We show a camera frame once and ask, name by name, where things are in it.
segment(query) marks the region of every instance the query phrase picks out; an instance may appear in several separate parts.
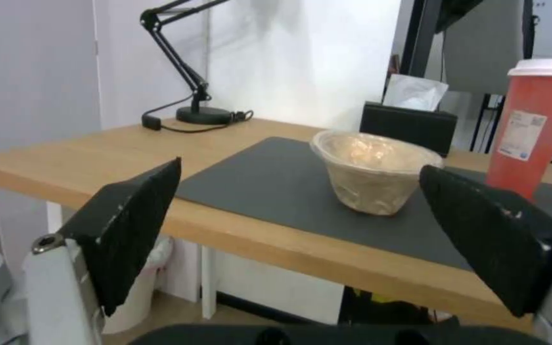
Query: door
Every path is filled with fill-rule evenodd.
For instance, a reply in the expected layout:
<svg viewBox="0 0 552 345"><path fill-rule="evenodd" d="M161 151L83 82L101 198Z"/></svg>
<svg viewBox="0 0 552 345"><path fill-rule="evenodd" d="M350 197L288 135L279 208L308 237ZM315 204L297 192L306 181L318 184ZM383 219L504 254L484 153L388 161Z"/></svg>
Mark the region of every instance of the door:
<svg viewBox="0 0 552 345"><path fill-rule="evenodd" d="M99 130L92 0L0 0L0 151ZM0 190L3 254L18 277L46 203Z"/></svg>

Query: plastic-wrapped bowl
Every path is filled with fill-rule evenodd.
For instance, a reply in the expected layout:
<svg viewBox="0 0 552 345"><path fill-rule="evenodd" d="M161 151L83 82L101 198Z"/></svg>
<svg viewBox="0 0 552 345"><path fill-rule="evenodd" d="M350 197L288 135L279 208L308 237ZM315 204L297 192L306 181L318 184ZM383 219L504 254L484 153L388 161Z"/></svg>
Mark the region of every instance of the plastic-wrapped bowl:
<svg viewBox="0 0 552 345"><path fill-rule="evenodd" d="M343 131L322 131L310 143L327 166L335 195L370 214L395 214L417 188L421 168L442 168L442 157L424 147Z"/></svg>

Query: lamp base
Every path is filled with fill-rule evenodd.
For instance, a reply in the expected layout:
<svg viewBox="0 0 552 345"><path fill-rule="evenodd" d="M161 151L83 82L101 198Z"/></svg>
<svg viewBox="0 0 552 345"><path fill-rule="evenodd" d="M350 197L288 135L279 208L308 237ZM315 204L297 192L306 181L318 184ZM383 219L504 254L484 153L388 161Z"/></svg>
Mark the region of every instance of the lamp base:
<svg viewBox="0 0 552 345"><path fill-rule="evenodd" d="M191 107L178 108L176 120L197 125L226 125L231 122L231 112L212 107L199 107L199 112L191 112Z"/></svg>

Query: tissue box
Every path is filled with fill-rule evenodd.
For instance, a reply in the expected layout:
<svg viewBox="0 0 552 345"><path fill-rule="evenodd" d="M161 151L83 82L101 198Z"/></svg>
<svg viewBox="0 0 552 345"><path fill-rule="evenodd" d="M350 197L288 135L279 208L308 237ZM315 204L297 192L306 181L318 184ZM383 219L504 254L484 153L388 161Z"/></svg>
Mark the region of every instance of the tissue box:
<svg viewBox="0 0 552 345"><path fill-rule="evenodd" d="M359 131L410 142L446 157L456 125L457 116L446 112L416 111L366 102Z"/></svg>

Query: red cup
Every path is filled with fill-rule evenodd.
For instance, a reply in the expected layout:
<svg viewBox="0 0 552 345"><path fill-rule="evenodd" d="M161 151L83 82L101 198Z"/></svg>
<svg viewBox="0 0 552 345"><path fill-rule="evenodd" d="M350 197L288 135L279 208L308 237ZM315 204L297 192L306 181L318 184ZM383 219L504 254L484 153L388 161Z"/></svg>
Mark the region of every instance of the red cup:
<svg viewBox="0 0 552 345"><path fill-rule="evenodd" d="M552 59L517 63L486 183L532 199L552 160Z"/></svg>

